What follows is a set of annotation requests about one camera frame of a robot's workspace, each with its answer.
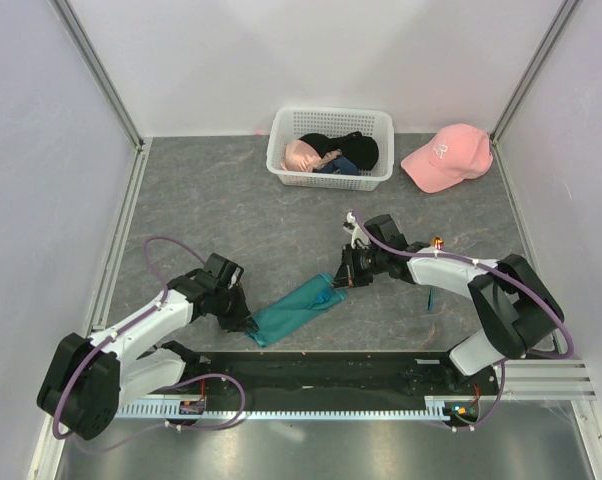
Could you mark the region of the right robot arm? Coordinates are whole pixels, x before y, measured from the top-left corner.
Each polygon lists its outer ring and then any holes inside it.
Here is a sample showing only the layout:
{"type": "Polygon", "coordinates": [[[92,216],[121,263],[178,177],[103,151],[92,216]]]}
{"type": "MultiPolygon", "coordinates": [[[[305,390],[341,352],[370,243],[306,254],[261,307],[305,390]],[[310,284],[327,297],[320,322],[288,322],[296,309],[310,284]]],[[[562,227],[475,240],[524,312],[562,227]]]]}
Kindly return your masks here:
{"type": "Polygon", "coordinates": [[[448,352],[448,362],[438,371],[446,391],[464,392],[480,370],[524,357],[556,330],[567,351],[573,351],[561,308],[522,256],[484,260],[423,242],[410,244],[388,214],[362,222],[350,211],[344,228],[351,239],[342,247],[335,289],[368,286],[377,275],[386,274],[472,301],[481,329],[448,352]]]}

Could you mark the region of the teal satin napkin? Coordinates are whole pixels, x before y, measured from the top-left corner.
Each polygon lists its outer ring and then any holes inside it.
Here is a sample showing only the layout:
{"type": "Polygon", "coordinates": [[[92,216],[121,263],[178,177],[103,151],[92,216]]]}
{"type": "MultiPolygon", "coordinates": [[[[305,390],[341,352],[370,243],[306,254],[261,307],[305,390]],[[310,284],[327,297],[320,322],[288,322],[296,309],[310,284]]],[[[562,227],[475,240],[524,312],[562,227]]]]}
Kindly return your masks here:
{"type": "Polygon", "coordinates": [[[290,293],[253,315],[259,326],[256,333],[246,333],[259,347],[269,347],[294,333],[317,316],[329,311],[347,298],[344,290],[332,287],[333,277],[327,273],[315,275],[290,293]],[[330,301],[310,307],[323,291],[333,292],[330,301]]]}

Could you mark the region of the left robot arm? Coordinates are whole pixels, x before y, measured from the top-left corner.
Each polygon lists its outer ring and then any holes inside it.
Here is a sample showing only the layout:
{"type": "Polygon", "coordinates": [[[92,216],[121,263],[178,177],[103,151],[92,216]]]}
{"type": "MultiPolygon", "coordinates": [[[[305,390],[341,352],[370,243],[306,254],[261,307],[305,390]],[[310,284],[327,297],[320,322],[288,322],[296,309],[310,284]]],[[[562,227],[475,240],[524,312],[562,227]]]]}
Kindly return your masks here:
{"type": "Polygon", "coordinates": [[[37,396],[56,438],[99,436],[117,411],[150,394],[189,393],[200,382],[199,354],[168,340],[195,320],[213,315],[225,332],[255,332],[242,266],[211,254],[200,268],[163,281],[159,294],[137,312],[96,334],[65,336],[37,396]]]}

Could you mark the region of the iridescent pink spoon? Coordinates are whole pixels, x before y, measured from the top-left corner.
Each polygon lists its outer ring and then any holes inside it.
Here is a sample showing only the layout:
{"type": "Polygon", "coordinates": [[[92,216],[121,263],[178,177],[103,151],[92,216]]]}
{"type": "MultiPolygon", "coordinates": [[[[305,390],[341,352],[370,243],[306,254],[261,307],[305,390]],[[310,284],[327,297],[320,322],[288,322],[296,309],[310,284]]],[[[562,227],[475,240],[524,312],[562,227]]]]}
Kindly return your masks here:
{"type": "Polygon", "coordinates": [[[431,245],[439,250],[442,250],[444,248],[444,241],[441,237],[434,237],[431,241],[431,245]]]}

